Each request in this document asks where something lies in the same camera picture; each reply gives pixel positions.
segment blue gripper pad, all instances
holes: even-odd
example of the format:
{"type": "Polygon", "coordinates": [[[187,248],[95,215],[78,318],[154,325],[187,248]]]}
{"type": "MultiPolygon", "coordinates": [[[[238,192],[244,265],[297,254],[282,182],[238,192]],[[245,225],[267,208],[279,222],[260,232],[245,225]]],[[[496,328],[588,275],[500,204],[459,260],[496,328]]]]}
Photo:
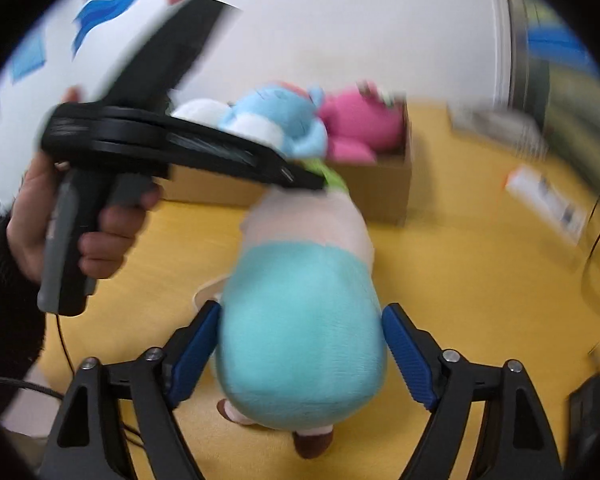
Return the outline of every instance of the blue gripper pad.
{"type": "Polygon", "coordinates": [[[382,311],[384,339],[400,368],[411,397],[431,411],[439,401],[434,391],[431,368],[400,320],[396,307],[400,308],[399,305],[389,305],[382,311]]]}
{"type": "Polygon", "coordinates": [[[165,345],[168,357],[163,367],[166,365],[169,368],[166,397],[172,408],[189,399],[216,348],[220,312],[218,303],[208,301],[193,322],[186,328],[178,329],[165,345]]]}

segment hand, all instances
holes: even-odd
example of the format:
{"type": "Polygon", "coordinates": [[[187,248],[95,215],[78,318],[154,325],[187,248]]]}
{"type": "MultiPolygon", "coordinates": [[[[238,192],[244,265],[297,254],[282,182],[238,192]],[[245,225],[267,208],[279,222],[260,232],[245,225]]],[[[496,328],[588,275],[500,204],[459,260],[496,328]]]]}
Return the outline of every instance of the hand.
{"type": "MultiPolygon", "coordinates": [[[[79,101],[77,90],[69,90],[64,101],[79,101]]],[[[53,160],[45,153],[37,153],[7,225],[11,254],[23,275],[35,283],[42,279],[46,231],[58,198],[58,180],[58,168],[53,160]]],[[[80,268],[86,276],[109,278],[123,265],[126,253],[144,225],[146,212],[157,205],[160,196],[161,189],[155,186],[142,196],[141,206],[113,206],[102,211],[100,231],[80,238],[80,268]]]]}

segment metal screw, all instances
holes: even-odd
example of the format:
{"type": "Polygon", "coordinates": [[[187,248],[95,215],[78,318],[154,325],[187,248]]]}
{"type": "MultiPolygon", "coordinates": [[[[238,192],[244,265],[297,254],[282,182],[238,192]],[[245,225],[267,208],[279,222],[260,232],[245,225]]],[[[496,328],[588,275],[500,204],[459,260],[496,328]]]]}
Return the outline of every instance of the metal screw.
{"type": "Polygon", "coordinates": [[[294,176],[291,174],[291,172],[287,168],[282,168],[280,171],[282,172],[282,174],[285,176],[285,178],[289,182],[293,182],[294,181],[294,176]]]}
{"type": "Polygon", "coordinates": [[[516,361],[515,359],[512,359],[511,361],[507,362],[507,368],[513,373],[517,374],[519,374],[523,370],[522,363],[520,361],[516,361]]]}
{"type": "Polygon", "coordinates": [[[95,357],[87,357],[82,361],[82,364],[80,364],[80,368],[82,368],[82,370],[91,370],[98,365],[98,362],[99,361],[95,357]]]}
{"type": "Polygon", "coordinates": [[[158,348],[157,346],[154,346],[153,348],[149,348],[144,354],[144,358],[147,361],[157,361],[161,357],[162,357],[162,348],[158,348]]]}
{"type": "Polygon", "coordinates": [[[457,363],[460,360],[460,354],[456,350],[445,350],[442,352],[442,358],[447,363],[457,363]]]}

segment pink plush toy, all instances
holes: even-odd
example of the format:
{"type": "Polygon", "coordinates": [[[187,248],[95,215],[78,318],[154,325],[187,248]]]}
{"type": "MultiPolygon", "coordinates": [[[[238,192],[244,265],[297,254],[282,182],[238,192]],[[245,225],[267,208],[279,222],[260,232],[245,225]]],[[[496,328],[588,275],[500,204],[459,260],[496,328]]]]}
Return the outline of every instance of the pink plush toy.
{"type": "Polygon", "coordinates": [[[404,136],[404,99],[371,83],[327,96],[318,117],[329,136],[327,158],[335,162],[375,164],[377,152],[397,148],[404,136]]]}

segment blue sign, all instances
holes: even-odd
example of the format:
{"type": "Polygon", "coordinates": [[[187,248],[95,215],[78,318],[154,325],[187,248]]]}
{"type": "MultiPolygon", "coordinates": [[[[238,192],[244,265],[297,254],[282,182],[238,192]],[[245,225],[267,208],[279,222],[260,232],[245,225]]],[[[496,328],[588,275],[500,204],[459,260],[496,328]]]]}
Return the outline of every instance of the blue sign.
{"type": "Polygon", "coordinates": [[[581,72],[600,76],[600,69],[580,40],[567,28],[555,25],[528,30],[529,53],[581,72]]]}
{"type": "Polygon", "coordinates": [[[29,31],[11,56],[11,77],[16,83],[42,68],[46,63],[45,41],[42,28],[29,31]]]}
{"type": "Polygon", "coordinates": [[[79,30],[74,40],[74,56],[90,30],[123,14],[136,0],[91,0],[78,13],[79,30]]]}

